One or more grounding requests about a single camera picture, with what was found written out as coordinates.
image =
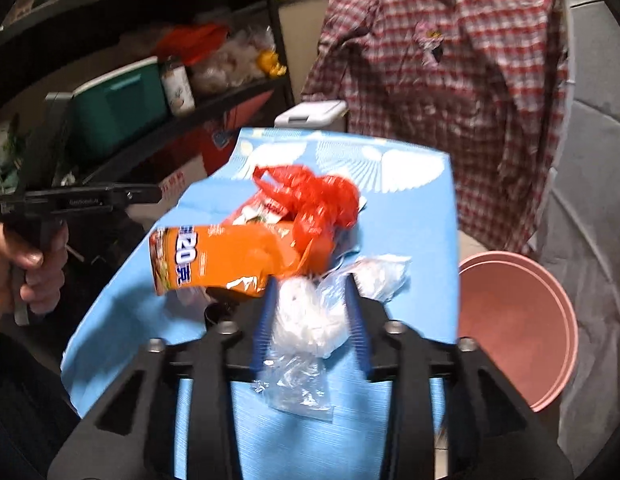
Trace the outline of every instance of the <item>screw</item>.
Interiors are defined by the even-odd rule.
[[[216,326],[216,331],[223,335],[230,335],[239,330],[234,321],[222,321]]]
[[[462,352],[474,352],[478,346],[471,337],[462,337],[456,344]]]
[[[389,334],[401,334],[405,332],[405,325],[401,321],[388,321],[384,325],[384,328]]]
[[[148,351],[159,354],[165,350],[165,341],[163,339],[151,339],[148,341]]]

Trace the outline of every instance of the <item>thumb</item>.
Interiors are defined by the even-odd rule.
[[[17,233],[0,224],[0,258],[24,270],[37,269],[43,263],[43,253],[32,247]]]

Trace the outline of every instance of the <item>green plastic container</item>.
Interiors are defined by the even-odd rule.
[[[77,164],[105,160],[168,118],[156,57],[88,81],[74,91],[72,103],[68,150]]]

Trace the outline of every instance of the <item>table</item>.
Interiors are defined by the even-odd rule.
[[[306,164],[349,176],[368,200],[359,217],[361,254],[412,257],[410,283],[388,304],[424,336],[456,338],[457,234],[446,154],[401,142],[302,130],[243,129],[228,164],[190,186],[157,225],[215,224],[256,189],[255,165]],[[104,288],[68,343],[62,381],[83,416],[117,373],[153,337],[175,344],[200,337],[202,312],[173,293],[157,297],[145,240]],[[276,412],[250,384],[232,385],[236,434],[246,480],[373,480],[386,433],[389,383],[367,383],[346,343],[327,360],[335,405],[330,422]],[[435,424],[442,391],[433,383]],[[190,384],[180,387],[175,475],[185,478]]]

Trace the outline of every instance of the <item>plaid cloth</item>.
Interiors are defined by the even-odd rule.
[[[562,132],[561,0],[330,0],[304,100],[349,132],[448,152],[459,225],[525,251]]]

